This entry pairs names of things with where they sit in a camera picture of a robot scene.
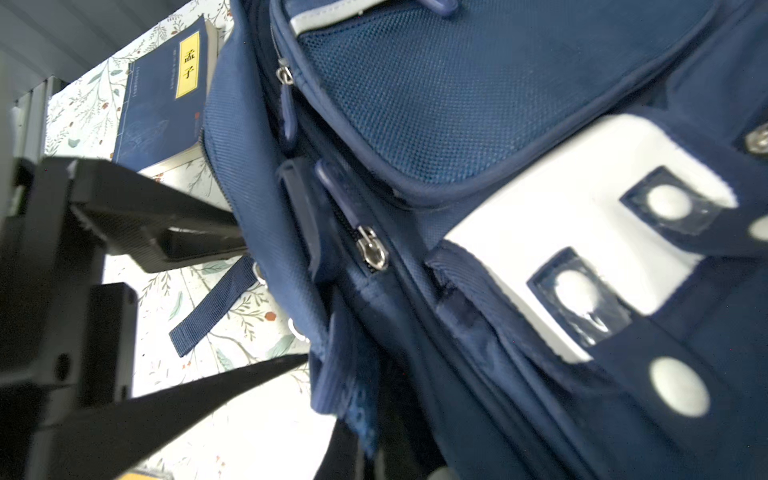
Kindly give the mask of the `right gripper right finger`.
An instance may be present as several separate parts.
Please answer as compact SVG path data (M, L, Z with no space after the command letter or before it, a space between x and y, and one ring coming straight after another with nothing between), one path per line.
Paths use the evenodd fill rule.
M232 213L104 160L44 161L44 268L104 252L157 273L243 255Z

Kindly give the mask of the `navy blue student backpack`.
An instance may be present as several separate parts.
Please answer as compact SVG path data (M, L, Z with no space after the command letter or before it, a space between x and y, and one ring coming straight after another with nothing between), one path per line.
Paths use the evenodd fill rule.
M332 477L767 475L763 1L234 1L209 165Z

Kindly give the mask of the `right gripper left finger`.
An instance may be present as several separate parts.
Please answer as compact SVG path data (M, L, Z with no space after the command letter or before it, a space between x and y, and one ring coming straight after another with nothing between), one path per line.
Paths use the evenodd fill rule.
M150 395L76 411L35 433L37 479L115 479L232 400L303 364L262 361Z

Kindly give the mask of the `floral table mat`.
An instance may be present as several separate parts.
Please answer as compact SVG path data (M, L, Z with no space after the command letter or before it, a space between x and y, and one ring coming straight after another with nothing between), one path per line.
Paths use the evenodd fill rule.
M129 64L199 17L227 37L233 27L225 1L130 2L130 36L107 59L49 102L45 153L109 159L122 113ZM169 337L229 269L214 261L147 273L127 256L110 256L103 279L123 282L138 297L134 396L307 351L270 292L244 293L187 356ZM298 367L225 404L161 450L141 460L135 474L163 479L310 479L325 455L334 419L310 406L309 369Z

